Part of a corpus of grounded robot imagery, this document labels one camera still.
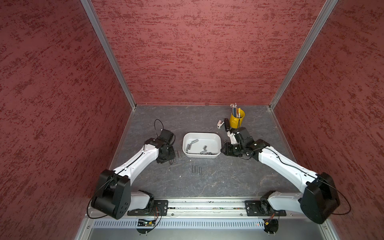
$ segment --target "vent grille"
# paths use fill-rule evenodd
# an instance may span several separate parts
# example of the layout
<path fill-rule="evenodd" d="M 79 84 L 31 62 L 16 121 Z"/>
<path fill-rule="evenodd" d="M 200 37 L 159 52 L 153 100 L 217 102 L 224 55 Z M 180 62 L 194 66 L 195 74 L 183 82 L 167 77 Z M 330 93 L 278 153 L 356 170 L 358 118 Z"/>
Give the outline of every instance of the vent grille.
<path fill-rule="evenodd" d="M 95 220 L 93 228 L 136 228 L 136 219 Z M 200 228 L 200 229 L 264 229 L 263 220 L 259 219 L 161 219 L 156 228 Z"/>

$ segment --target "wire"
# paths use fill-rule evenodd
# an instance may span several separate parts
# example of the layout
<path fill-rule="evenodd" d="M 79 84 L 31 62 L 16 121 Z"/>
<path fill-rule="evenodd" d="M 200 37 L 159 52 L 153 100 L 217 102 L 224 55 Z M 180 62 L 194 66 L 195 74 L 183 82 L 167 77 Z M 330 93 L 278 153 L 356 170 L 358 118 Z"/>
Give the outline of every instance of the wire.
<path fill-rule="evenodd" d="M 272 214 L 272 216 L 270 218 L 268 218 L 267 220 L 265 220 L 264 222 L 268 222 L 269 220 L 272 220 L 272 218 L 275 216 L 275 214 Z"/>
<path fill-rule="evenodd" d="M 122 171 L 124 171 L 125 169 L 122 169 L 120 172 L 118 172 L 116 175 L 114 175 L 113 177 L 111 177 L 111 179 L 110 180 L 108 180 L 108 181 L 106 181 L 97 191 L 95 191 L 95 194 L 91 197 L 91 199 L 89 200 L 89 202 L 88 202 L 88 205 L 87 205 L 87 216 L 90 218 L 90 219 L 98 219 L 98 218 L 102 218 L 102 217 L 106 217 L 106 216 L 108 216 L 108 214 L 107 215 L 104 215 L 104 216 L 101 216 L 101 217 L 91 217 L 90 215 L 89 215 L 89 213 L 88 213 L 88 207 L 89 207 L 89 205 L 91 204 L 91 201 L 92 201 L 92 199 L 96 196 L 96 194 L 97 194 L 97 192 L 98 191 L 100 191 L 100 189 L 102 189 L 106 184 L 108 184 L 108 183 L 110 183 L 119 173 L 121 173 Z"/>
<path fill-rule="evenodd" d="M 163 123 L 160 121 L 160 119 L 155 119 L 155 121 L 153 122 L 153 126 L 155 127 L 156 136 L 158 136 L 157 131 L 156 131 L 156 121 L 159 121 L 159 122 L 161 123 L 161 126 L 162 126 L 161 130 L 164 129 L 164 125 L 163 125 Z"/>
<path fill-rule="evenodd" d="M 244 160 L 249 160 L 249 159 L 251 159 L 252 157 L 249 157 L 248 159 L 245 159 L 245 158 L 239 156 L 239 158 L 244 159 Z"/>
<path fill-rule="evenodd" d="M 152 230 L 154 230 L 155 229 L 155 227 L 157 227 L 157 225 L 160 223 L 160 221 L 161 221 L 161 218 L 163 217 L 163 211 L 161 210 L 161 208 L 159 208 L 160 209 L 160 212 L 161 212 L 161 215 L 160 215 L 160 219 L 159 219 L 159 221 L 156 223 L 156 225 L 152 228 Z M 159 211 L 158 211 L 158 208 L 156 207 L 156 212 L 157 212 L 157 217 L 159 217 Z"/>
<path fill-rule="evenodd" d="M 115 179 L 115 177 L 116 177 L 117 175 L 119 175 L 119 173 L 121 173 L 122 171 L 126 170 L 127 167 L 129 167 L 130 165 L 132 165 L 137 159 L 139 159 L 139 158 L 141 157 L 142 154 L 143 154 L 143 152 L 142 152 L 142 153 L 140 154 L 140 156 L 138 156 L 133 162 L 131 162 L 128 166 L 126 166 L 125 168 L 123 168 L 120 172 L 116 173 L 113 177 L 111 177 L 110 180 L 106 181 L 106 182 L 105 182 L 105 183 L 104 183 L 104 184 L 103 184 L 97 191 L 95 191 L 94 195 L 91 197 L 91 199 L 89 200 L 88 205 L 87 205 L 87 216 L 88 216 L 90 219 L 98 219 L 98 218 L 102 218 L 102 217 L 106 217 L 106 216 L 108 216 L 108 214 L 107 214 L 107 215 L 104 215 L 104 216 L 102 216 L 102 217 L 91 217 L 91 216 L 89 215 L 89 213 L 88 213 L 88 207 L 89 207 L 89 205 L 91 204 L 92 199 L 96 196 L 97 192 L 100 191 L 100 189 L 102 189 L 106 184 L 109 184 L 113 179 Z"/>
<path fill-rule="evenodd" d="M 274 154 L 276 154 L 276 156 L 278 157 L 278 159 L 280 160 L 281 163 L 283 163 L 283 164 L 285 164 L 285 165 L 287 165 L 287 166 L 290 166 L 290 167 L 294 167 L 294 168 L 296 168 L 296 169 L 302 171 L 302 172 L 305 173 L 306 175 L 308 175 L 308 176 L 310 176 L 310 177 L 316 179 L 316 180 L 319 181 L 319 182 L 322 182 L 322 183 L 324 183 L 324 184 L 330 186 L 331 188 L 333 188 L 334 190 L 336 190 L 338 193 L 340 193 L 340 194 L 344 197 L 345 201 L 347 202 L 348 207 L 349 207 L 349 210 L 348 210 L 347 212 L 345 212 L 345 213 L 342 213 L 342 214 L 334 214 L 334 213 L 332 213 L 333 215 L 346 215 L 346 214 L 348 214 L 348 213 L 350 213 L 350 212 L 352 211 L 352 206 L 351 206 L 351 204 L 349 203 L 348 199 L 344 196 L 344 194 L 342 194 L 342 193 L 341 193 L 339 190 L 337 190 L 335 187 L 329 185 L 329 184 L 326 183 L 326 182 L 323 182 L 323 181 L 317 179 L 317 177 L 313 177 L 313 176 L 309 175 L 308 173 L 304 172 L 303 170 L 301 170 L 301 169 L 299 169 L 299 168 L 297 168 L 297 167 L 295 167 L 295 166 L 292 166 L 292 165 L 289 165 L 289 164 L 284 163 L 284 162 L 280 159 L 279 155 L 278 155 L 274 150 L 269 149 L 269 148 L 266 148 L 266 149 L 268 149 L 268 150 L 272 151 Z"/>
<path fill-rule="evenodd" d="M 157 134 L 157 131 L 156 131 L 156 121 L 159 121 L 161 123 L 161 126 L 162 126 L 161 130 L 164 129 L 164 125 L 163 125 L 163 123 L 161 122 L 160 119 L 155 119 L 155 121 L 153 122 L 153 126 L 155 127 L 156 136 L 158 137 L 159 135 Z M 166 146 L 167 147 L 171 147 L 175 143 L 175 141 L 176 141 L 176 135 L 173 135 L 173 142 L 171 144 L 169 144 L 169 145 L 166 145 Z"/>
<path fill-rule="evenodd" d="M 156 220 L 157 220 L 157 218 L 159 217 L 159 211 L 157 210 L 157 207 L 156 207 L 156 211 L 155 212 L 153 212 L 153 217 L 156 217 Z"/>
<path fill-rule="evenodd" d="M 348 210 L 347 212 L 342 213 L 342 214 L 334 214 L 334 213 L 332 213 L 333 215 L 347 215 L 348 213 L 350 213 L 350 212 L 352 211 L 352 206 L 351 206 L 351 204 L 349 203 L 348 199 L 344 196 L 344 194 L 342 194 L 339 190 L 337 190 L 335 187 L 329 185 L 328 183 L 323 182 L 323 181 L 320 181 L 320 180 L 317 179 L 316 177 L 313 177 L 313 178 L 316 179 L 316 180 L 319 181 L 319 182 L 322 182 L 322 183 L 324 183 L 324 184 L 330 186 L 330 187 L 333 188 L 334 190 L 336 190 L 338 193 L 340 193 L 340 194 L 344 197 L 345 201 L 347 202 L 348 207 L 349 207 L 349 210 Z"/>

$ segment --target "white clip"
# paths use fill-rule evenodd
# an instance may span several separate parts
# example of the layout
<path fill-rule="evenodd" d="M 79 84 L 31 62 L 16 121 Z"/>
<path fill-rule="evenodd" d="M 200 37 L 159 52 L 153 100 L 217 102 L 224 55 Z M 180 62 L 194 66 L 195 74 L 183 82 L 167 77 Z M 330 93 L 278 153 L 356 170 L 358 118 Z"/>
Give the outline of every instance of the white clip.
<path fill-rule="evenodd" d="M 221 126 L 223 126 L 223 124 L 224 124 L 224 122 L 221 121 L 221 120 L 219 120 L 219 121 L 217 122 L 217 128 L 221 128 Z"/>

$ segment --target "red textured wall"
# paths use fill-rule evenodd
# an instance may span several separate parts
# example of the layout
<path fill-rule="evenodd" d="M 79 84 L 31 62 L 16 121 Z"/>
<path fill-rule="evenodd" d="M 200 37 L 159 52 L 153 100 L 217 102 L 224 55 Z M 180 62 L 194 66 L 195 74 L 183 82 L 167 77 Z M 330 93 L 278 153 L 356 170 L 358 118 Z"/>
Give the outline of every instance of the red textured wall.
<path fill-rule="evenodd" d="M 79 0 L 0 19 L 0 239 L 73 239 L 130 107 Z"/>
<path fill-rule="evenodd" d="M 383 1 L 339 0 L 275 112 L 298 162 L 350 200 L 341 238 L 384 239 Z"/>
<path fill-rule="evenodd" d="M 94 0 L 137 103 L 268 105 L 325 0 Z"/>

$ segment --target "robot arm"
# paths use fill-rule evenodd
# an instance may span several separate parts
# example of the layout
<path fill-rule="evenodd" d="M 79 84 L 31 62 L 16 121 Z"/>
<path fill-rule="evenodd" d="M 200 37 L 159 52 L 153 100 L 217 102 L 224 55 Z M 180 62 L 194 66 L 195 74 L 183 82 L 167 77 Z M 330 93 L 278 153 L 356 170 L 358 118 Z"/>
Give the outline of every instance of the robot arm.
<path fill-rule="evenodd" d="M 104 170 L 99 177 L 91 206 L 103 213 L 120 219 L 127 211 L 145 209 L 150 196 L 144 192 L 131 192 L 136 177 L 152 161 L 164 163 L 175 158 L 171 140 L 174 134 L 163 129 L 156 139 L 148 139 L 132 158 L 113 171 Z"/>
<path fill-rule="evenodd" d="M 317 174 L 300 166 L 261 139 L 254 141 L 244 127 L 231 129 L 228 136 L 231 143 L 226 142 L 221 152 L 228 156 L 246 155 L 254 158 L 284 176 L 300 191 L 267 193 L 261 198 L 262 209 L 266 214 L 273 210 L 300 212 L 321 224 L 340 205 L 333 179 L 328 174 Z"/>
<path fill-rule="evenodd" d="M 288 181 L 293 183 L 301 193 L 304 193 L 304 190 L 307 187 L 306 183 L 313 181 L 313 177 L 310 177 L 309 175 L 317 175 L 316 172 L 308 170 L 293 162 L 271 146 L 261 149 L 261 152 L 258 154 L 258 160 L 288 179 Z"/>

